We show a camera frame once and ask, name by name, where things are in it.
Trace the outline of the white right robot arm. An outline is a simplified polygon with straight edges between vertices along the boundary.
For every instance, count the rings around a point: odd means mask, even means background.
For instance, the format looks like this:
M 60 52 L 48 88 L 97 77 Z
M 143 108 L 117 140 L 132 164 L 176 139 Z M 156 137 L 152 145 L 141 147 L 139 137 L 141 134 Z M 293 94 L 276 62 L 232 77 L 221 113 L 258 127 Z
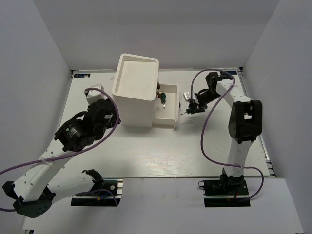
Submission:
M 261 101 L 246 96 L 228 72 L 209 69 L 205 80 L 206 89 L 186 95 L 189 104 L 186 113 L 203 113 L 212 101 L 219 104 L 225 100 L 231 108 L 228 131 L 232 141 L 228 160 L 222 163 L 220 177 L 221 191 L 230 195 L 242 184 L 248 151 L 262 133 L 263 105 Z

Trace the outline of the white drawer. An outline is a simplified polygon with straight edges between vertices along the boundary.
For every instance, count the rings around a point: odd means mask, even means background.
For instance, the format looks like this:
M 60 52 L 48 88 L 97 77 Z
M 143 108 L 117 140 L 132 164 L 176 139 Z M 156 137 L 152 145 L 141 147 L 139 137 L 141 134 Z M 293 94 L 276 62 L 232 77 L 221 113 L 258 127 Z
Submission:
M 178 122 L 180 92 L 177 84 L 160 84 L 156 92 L 153 127 L 175 129 Z M 166 94 L 165 109 L 159 99 L 159 94 Z

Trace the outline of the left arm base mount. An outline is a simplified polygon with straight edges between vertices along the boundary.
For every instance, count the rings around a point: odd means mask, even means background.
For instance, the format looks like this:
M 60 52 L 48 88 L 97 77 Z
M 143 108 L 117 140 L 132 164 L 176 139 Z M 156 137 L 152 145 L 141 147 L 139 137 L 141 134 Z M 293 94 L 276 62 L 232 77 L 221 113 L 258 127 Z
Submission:
M 117 207 L 120 203 L 123 179 L 104 179 L 83 195 L 71 198 L 72 207 Z

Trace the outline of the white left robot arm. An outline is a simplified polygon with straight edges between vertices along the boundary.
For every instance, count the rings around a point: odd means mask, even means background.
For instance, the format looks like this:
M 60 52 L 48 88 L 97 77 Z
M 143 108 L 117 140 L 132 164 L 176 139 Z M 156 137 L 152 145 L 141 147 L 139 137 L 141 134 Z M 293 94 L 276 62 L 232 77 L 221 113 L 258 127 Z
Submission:
M 79 176 L 55 179 L 55 175 L 74 157 L 103 143 L 109 136 L 107 129 L 114 131 L 121 120 L 114 101 L 99 99 L 88 105 L 87 111 L 75 114 L 55 133 L 48 148 L 36 161 L 27 162 L 30 169 L 19 179 L 7 181 L 4 193 L 14 200 L 11 209 L 19 215 L 37 218 L 56 202 L 71 196 L 81 196 L 92 201 L 110 196 L 116 200 L 116 181 L 104 180 L 94 169 L 85 169 Z

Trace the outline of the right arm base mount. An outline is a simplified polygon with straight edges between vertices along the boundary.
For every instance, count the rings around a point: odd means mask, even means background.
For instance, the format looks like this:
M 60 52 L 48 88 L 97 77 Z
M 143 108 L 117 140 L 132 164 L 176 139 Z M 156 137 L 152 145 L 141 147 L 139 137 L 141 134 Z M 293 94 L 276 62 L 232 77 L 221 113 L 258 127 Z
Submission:
M 250 207 L 247 183 L 224 188 L 220 180 L 201 180 L 199 188 L 204 191 L 205 208 Z

